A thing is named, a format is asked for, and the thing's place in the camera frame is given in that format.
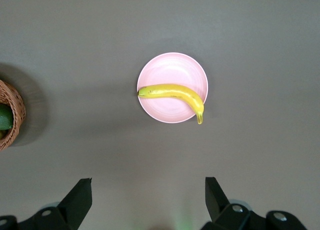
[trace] metal bolt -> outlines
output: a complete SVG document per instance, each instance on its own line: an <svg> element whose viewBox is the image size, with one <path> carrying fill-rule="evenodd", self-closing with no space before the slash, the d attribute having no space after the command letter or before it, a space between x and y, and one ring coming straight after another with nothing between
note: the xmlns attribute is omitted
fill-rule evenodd
<svg viewBox="0 0 320 230"><path fill-rule="evenodd" d="M41 214L41 216L42 217L45 217L45 216L48 216L48 215L50 215L51 214L51 210L45 210L42 214Z"/></svg>
<svg viewBox="0 0 320 230"><path fill-rule="evenodd" d="M7 219L0 220L0 226L5 225L8 222Z"/></svg>
<svg viewBox="0 0 320 230"><path fill-rule="evenodd" d="M274 216L276 219L278 219L278 220L280 220L280 221L282 221L282 222L287 221L286 216L283 215L281 212L275 212L275 213L273 214L273 216Z"/></svg>
<svg viewBox="0 0 320 230"><path fill-rule="evenodd" d="M237 213L243 213L243 209L242 209L242 207L241 206L239 206L239 205L233 205L232 206L232 209L233 209L233 211L235 211L235 212L237 212Z"/></svg>

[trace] banana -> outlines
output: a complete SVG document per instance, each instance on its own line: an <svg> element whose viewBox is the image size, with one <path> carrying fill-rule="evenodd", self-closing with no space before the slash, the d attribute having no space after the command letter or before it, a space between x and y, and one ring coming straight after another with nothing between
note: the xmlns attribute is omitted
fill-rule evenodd
<svg viewBox="0 0 320 230"><path fill-rule="evenodd" d="M198 124L203 122L205 110L201 97L192 89L178 84L156 84L144 86L137 92L138 97L145 99L174 98L186 102L196 114Z"/></svg>

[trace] brown basket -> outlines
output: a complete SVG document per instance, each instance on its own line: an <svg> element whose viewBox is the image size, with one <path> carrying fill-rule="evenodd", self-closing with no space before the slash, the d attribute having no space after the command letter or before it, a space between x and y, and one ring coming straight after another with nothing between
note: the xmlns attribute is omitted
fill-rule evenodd
<svg viewBox="0 0 320 230"><path fill-rule="evenodd" d="M0 151L9 147L17 135L26 117L26 107L17 90L10 84L0 80L0 103L11 107L13 112L13 127L7 135L0 139Z"/></svg>

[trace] plate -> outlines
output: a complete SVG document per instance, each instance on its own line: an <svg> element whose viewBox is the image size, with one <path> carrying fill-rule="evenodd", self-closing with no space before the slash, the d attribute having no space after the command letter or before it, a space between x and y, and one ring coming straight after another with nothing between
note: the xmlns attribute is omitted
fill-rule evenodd
<svg viewBox="0 0 320 230"><path fill-rule="evenodd" d="M156 84L180 84L199 94L203 102L208 95L208 79L201 65L179 52L167 52L150 60L142 69L137 91ZM169 124L184 122L196 114L190 106L175 98L140 98L142 108L152 118Z"/></svg>

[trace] avocado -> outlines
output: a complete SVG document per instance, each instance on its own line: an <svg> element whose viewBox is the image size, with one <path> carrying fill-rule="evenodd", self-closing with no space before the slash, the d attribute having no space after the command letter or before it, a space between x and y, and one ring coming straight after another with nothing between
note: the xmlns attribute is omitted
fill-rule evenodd
<svg viewBox="0 0 320 230"><path fill-rule="evenodd" d="M12 129L14 126L14 114L11 107L0 103L0 130Z"/></svg>

